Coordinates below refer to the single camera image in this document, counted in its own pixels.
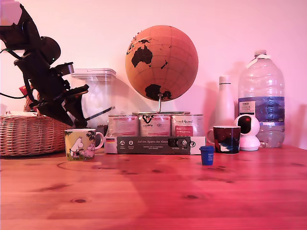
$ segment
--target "wicker basket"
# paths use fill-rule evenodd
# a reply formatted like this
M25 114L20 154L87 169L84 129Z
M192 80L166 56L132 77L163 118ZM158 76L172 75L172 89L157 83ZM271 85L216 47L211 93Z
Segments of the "wicker basket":
M0 154L26 156L64 150L68 127L47 116L0 115Z

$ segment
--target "large water jug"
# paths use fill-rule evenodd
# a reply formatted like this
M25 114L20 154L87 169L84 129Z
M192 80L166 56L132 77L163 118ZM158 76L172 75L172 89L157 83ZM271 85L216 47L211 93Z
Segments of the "large water jug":
M239 114L255 115L263 148L277 148L284 140L284 79L266 50L255 52L238 85Z

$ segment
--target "food can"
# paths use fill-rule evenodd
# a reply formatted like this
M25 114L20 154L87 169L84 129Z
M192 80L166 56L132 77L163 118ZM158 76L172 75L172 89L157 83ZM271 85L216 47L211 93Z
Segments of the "food can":
M172 136L203 137L203 115L172 115Z
M171 136L171 115L139 115L142 137Z
M109 115L108 137L139 136L139 119L137 115Z

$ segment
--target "moomin character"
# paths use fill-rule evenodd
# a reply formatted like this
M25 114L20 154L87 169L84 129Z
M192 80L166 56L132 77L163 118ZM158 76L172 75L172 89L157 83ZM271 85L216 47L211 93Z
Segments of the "moomin character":
M84 145L82 143L82 137L79 137L74 143L74 145L72 146L72 148L70 149L71 157L79 158L80 150L82 150L83 146Z
M92 143L89 147L87 147L87 150L84 152L85 157L93 157L95 153L95 145Z

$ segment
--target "small blue cup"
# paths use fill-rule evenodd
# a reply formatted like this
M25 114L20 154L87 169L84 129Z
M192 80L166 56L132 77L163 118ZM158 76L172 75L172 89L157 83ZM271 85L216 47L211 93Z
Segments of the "small blue cup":
M213 154L214 147L213 146L201 146L201 162L203 165L213 165Z

